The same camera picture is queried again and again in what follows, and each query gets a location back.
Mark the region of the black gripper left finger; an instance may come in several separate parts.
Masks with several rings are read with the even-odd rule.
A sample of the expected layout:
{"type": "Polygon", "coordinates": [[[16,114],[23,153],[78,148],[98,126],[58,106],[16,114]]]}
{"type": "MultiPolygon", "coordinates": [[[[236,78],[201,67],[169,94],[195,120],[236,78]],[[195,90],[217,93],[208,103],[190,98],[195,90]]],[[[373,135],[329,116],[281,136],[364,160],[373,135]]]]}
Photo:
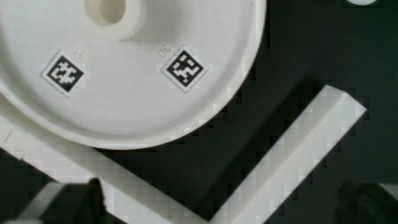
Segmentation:
{"type": "Polygon", "coordinates": [[[101,182],[50,182],[42,187],[12,224],[105,224],[101,182]]]}

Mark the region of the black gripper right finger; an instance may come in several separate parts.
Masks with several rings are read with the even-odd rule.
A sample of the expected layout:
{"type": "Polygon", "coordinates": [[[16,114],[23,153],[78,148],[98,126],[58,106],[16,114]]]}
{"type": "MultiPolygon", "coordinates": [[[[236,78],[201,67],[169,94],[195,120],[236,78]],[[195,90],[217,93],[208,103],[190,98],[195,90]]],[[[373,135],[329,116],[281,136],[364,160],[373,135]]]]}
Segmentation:
{"type": "Polygon", "coordinates": [[[337,224],[398,224],[398,183],[341,183],[337,224]]]}

